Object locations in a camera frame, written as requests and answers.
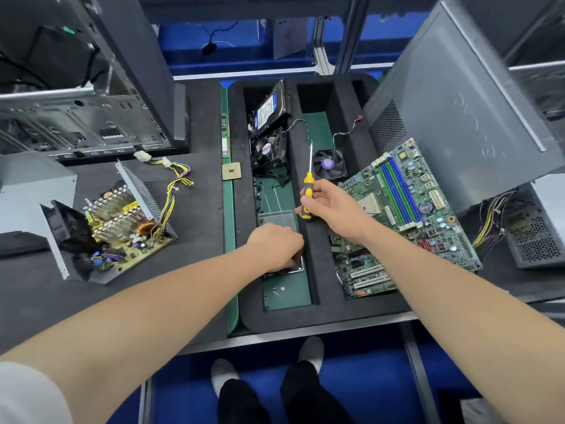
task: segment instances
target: motherboard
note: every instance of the motherboard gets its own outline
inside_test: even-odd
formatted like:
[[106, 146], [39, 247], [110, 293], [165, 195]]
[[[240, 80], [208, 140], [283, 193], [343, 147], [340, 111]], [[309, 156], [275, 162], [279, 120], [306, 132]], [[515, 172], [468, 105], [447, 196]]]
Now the motherboard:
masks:
[[[469, 271], [482, 268], [475, 250], [413, 138], [339, 183], [363, 210], [417, 246]], [[363, 246], [332, 237], [337, 276], [348, 298], [396, 289]]]

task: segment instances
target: black pants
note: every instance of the black pants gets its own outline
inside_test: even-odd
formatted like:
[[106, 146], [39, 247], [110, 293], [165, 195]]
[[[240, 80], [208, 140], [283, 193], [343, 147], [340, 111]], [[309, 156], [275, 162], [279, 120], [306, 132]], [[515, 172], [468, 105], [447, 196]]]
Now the black pants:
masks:
[[[289, 424], [353, 424], [353, 420], [324, 387], [312, 363], [292, 365], [282, 382], [282, 404]], [[267, 410], [245, 381], [230, 379], [220, 392], [219, 424], [270, 424]]]

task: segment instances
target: leg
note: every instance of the leg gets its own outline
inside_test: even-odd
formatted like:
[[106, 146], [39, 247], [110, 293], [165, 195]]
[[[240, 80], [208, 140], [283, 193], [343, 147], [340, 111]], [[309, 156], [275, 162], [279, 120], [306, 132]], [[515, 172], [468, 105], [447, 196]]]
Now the leg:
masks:
[[320, 385], [323, 346], [320, 338], [308, 338], [300, 350], [300, 361], [286, 371], [281, 397], [289, 424], [353, 424], [340, 402]]
[[251, 386], [240, 381], [230, 362], [218, 359], [212, 366], [212, 385], [219, 397], [219, 424], [270, 424], [267, 410]]

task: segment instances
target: yellow screwdriver handle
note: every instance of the yellow screwdriver handle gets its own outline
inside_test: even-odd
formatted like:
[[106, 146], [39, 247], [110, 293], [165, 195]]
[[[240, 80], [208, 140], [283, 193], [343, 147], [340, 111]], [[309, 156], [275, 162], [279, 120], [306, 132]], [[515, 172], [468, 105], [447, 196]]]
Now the yellow screwdriver handle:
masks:
[[[304, 179], [304, 196], [312, 197], [314, 194], [314, 177], [311, 172], [306, 174], [306, 178]], [[300, 217], [305, 220], [309, 220], [312, 218], [312, 213], [310, 213], [304, 206], [302, 206], [302, 211], [300, 212]]]

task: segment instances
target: white shoe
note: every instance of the white shoe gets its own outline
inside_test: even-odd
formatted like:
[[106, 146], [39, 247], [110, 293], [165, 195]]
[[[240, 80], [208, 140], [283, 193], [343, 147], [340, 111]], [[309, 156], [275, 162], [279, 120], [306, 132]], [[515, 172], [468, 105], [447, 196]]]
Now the white shoe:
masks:
[[314, 365], [319, 374], [321, 363], [324, 361], [324, 343], [317, 336], [310, 336], [298, 353], [298, 361], [306, 360]]
[[240, 378], [235, 368], [225, 358], [219, 358], [214, 362], [210, 374], [212, 377], [212, 386], [214, 387], [214, 392], [218, 397], [220, 397], [220, 390], [228, 379]]

